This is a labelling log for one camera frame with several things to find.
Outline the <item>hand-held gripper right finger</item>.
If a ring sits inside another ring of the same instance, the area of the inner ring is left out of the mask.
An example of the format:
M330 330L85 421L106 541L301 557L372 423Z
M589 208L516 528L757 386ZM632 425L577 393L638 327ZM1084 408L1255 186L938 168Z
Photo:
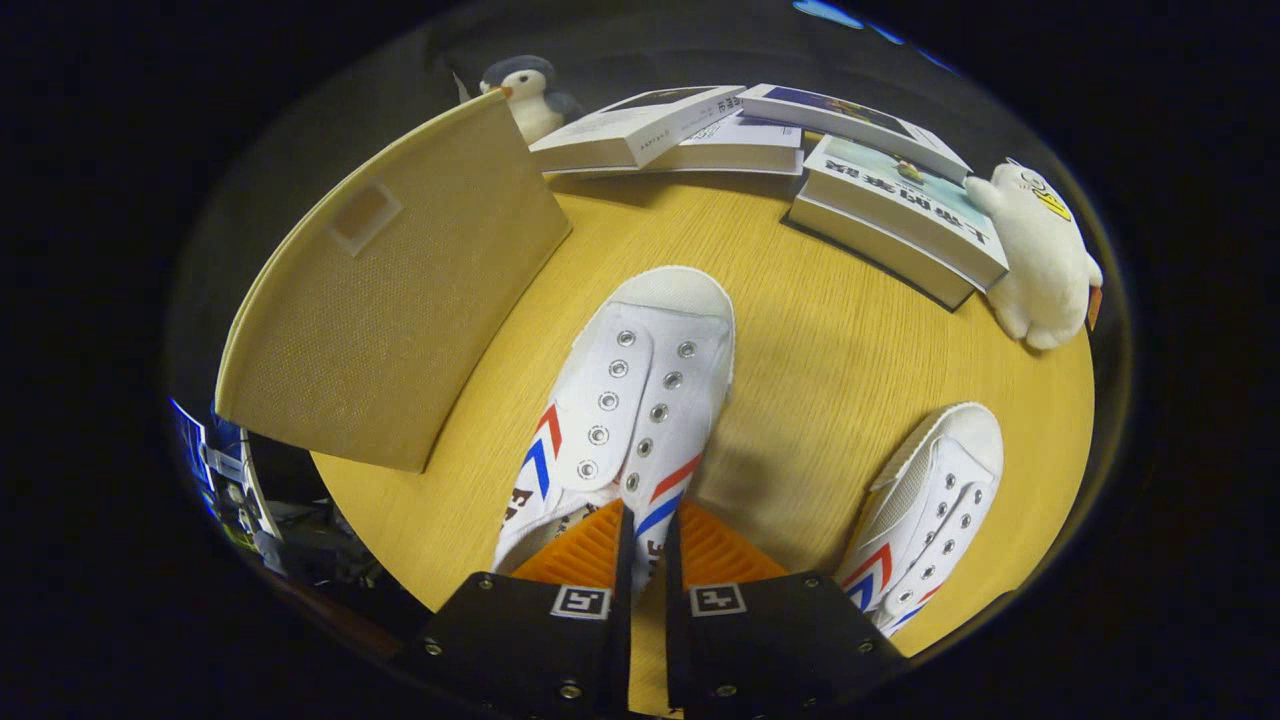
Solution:
M692 501L666 547L669 705L686 719L832 719L905 657L819 571L787 571Z

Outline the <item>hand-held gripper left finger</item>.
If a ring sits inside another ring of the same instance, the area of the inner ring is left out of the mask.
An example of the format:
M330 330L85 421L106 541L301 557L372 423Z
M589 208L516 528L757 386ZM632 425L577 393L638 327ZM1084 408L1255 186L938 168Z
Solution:
M401 671L454 719L627 717L632 525L614 501L570 532L600 537L598 585L471 574L406 642Z

